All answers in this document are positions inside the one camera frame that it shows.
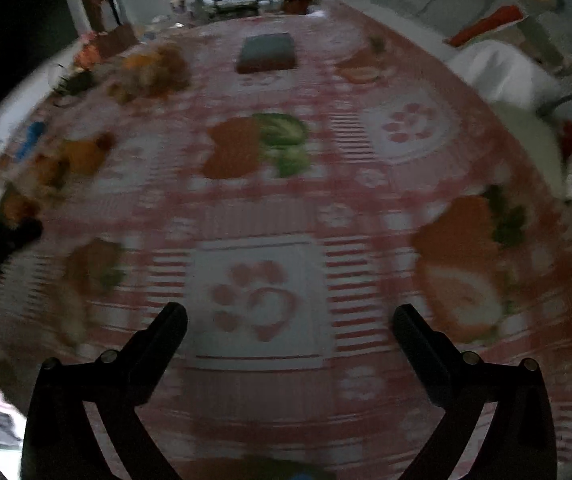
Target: orange food piece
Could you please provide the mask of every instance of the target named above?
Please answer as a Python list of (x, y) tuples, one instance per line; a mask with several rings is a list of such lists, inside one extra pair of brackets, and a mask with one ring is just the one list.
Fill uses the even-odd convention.
[(93, 176), (106, 160), (108, 152), (115, 144), (115, 136), (110, 132), (99, 134), (94, 139), (68, 140), (62, 156), (70, 164), (70, 172), (83, 176)]
[(259, 149), (218, 146), (205, 162), (201, 172), (207, 178), (226, 180), (240, 178), (259, 169)]
[(413, 237), (415, 276), (435, 323), (451, 339), (483, 337), (503, 316), (500, 248), (481, 196), (458, 197)]
[(40, 211), (40, 206), (21, 193), (11, 190), (3, 200), (2, 212), (6, 224), (16, 227), (26, 218), (35, 218)]
[(159, 63), (161, 59), (162, 56), (156, 52), (149, 54), (132, 54), (123, 60), (122, 66), (127, 70), (134, 70), (136, 68), (152, 65), (153, 63)]
[(43, 186), (55, 186), (68, 168), (67, 160), (37, 155), (33, 162), (37, 182)]
[(308, 13), (308, 0), (286, 0), (284, 1), (281, 10), (285, 14), (298, 14), (304, 16)]
[(259, 146), (259, 123), (252, 117), (233, 117), (208, 130), (221, 146)]
[(432, 224), (413, 236), (415, 250), (431, 260), (465, 261), (499, 256), (493, 216), (482, 196), (460, 196)]

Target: broccoli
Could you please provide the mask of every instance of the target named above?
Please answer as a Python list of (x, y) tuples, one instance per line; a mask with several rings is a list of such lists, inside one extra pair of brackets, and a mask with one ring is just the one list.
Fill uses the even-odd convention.
[(255, 114), (259, 123), (261, 140), (268, 146), (293, 146), (302, 144), (307, 137), (306, 125), (286, 114)]
[(288, 146), (281, 150), (281, 155), (277, 159), (277, 170), (281, 178), (298, 174), (307, 170), (309, 166), (310, 159), (303, 146)]

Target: pink and white tablecloth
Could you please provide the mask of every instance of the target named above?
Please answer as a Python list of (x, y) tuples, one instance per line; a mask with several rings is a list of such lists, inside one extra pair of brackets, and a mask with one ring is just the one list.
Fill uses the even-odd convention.
[[(298, 68), (235, 73), (243, 40), (274, 32), (292, 35)], [(203, 41), (187, 91), (120, 107), (101, 87), (51, 122), (69, 138), (109, 129), (118, 145), (89, 189), (45, 214), (43, 239), (0, 278), (12, 400), (27, 407), (44, 358), (95, 359), (179, 301), (189, 333), (139, 410), (179, 470), (260, 453), (318, 463), (341, 480), (396, 478), (442, 414), (387, 329), (402, 303), (433, 319), (411, 236), (455, 197), (502, 183), (527, 207), (526, 242), (508, 258), (525, 304), (502, 317), (494, 342), (458, 346), (490, 362), (540, 362), (559, 459), (572, 461), (572, 242), (559, 205), (488, 106), (441, 62), (341, 4), (189, 34)], [(334, 65), (373, 34), (386, 38), (388, 68), (350, 84)], [(278, 178), (267, 164), (236, 180), (200, 174), (209, 126), (271, 111), (309, 126), (306, 173)], [(61, 257), (95, 236), (125, 247), (126, 281), (94, 302), (101, 327), (69, 349), (39, 321), (43, 289)]]

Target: toy food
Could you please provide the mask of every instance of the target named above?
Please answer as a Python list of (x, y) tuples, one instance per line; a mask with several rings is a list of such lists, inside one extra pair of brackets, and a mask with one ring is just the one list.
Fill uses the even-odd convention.
[(117, 286), (124, 273), (117, 269), (121, 245), (94, 238), (77, 247), (64, 263), (64, 275), (47, 291), (51, 319), (62, 341), (76, 346), (92, 326), (90, 300)]
[(349, 59), (335, 64), (337, 74), (355, 85), (372, 83), (386, 67), (383, 38), (370, 38), (370, 47), (355, 52)]
[(313, 0), (285, 0), (282, 10), (285, 14), (307, 14)]
[(453, 341), (484, 338), (504, 315), (494, 229), (488, 200), (463, 196), (413, 237), (416, 277), (435, 323)]
[(37, 155), (32, 163), (35, 178), (43, 186), (61, 187), (69, 168), (69, 162), (63, 158)]
[(15, 189), (9, 189), (2, 203), (3, 220), (8, 227), (15, 228), (25, 218), (35, 218), (40, 206)]
[(110, 85), (108, 94), (120, 104), (135, 97), (160, 97), (186, 88), (190, 83), (188, 64), (175, 44), (162, 44), (155, 50), (127, 57)]
[(202, 168), (214, 180), (240, 178), (257, 171), (261, 161), (259, 124), (253, 118), (232, 118), (210, 128), (215, 150)]
[(93, 176), (114, 144), (115, 137), (110, 132), (99, 134), (94, 139), (66, 140), (62, 147), (62, 158), (67, 160), (71, 173)]
[(279, 177), (301, 173), (310, 165), (303, 145), (307, 127), (290, 115), (232, 118), (210, 128), (208, 135), (215, 150), (202, 168), (207, 178), (240, 178), (257, 171), (264, 159), (277, 167)]

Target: table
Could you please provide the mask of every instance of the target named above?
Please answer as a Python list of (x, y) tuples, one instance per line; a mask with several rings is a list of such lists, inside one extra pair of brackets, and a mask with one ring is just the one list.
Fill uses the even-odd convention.
[[(279, 32), (295, 40), (296, 70), (234, 72), (246, 37)], [(441, 413), (392, 340), (389, 312), (410, 302), (435, 323), (472, 272), (456, 266), (456, 276), (438, 275), (442, 285), (422, 281), (428, 260), (413, 235), (456, 197), (500, 183), (526, 208), (526, 240), (502, 256), (519, 304), (501, 314), (494, 339), (458, 348), (503, 364), (537, 359), (559, 459), (572, 462), (572, 244), (559, 204), (487, 105), (441, 62), (341, 4), (188, 34), (203, 46), (187, 91), (120, 108), (101, 86), (53, 119), (53, 134), (109, 128), (118, 145), (89, 189), (45, 213), (40, 243), (0, 279), (9, 397), (25, 409), (45, 357), (94, 359), (179, 300), (189, 334), (139, 413), (180, 472), (198, 458), (253, 452), (320, 463), (340, 479), (395, 477)], [(351, 84), (336, 64), (371, 35), (386, 39), (380, 77)], [(310, 169), (285, 179), (268, 164), (239, 179), (202, 176), (208, 128), (253, 112), (304, 121)], [(92, 237), (122, 244), (126, 280), (93, 301), (98, 325), (67, 348), (43, 321), (44, 290)], [(486, 411), (460, 472), (489, 423)]]

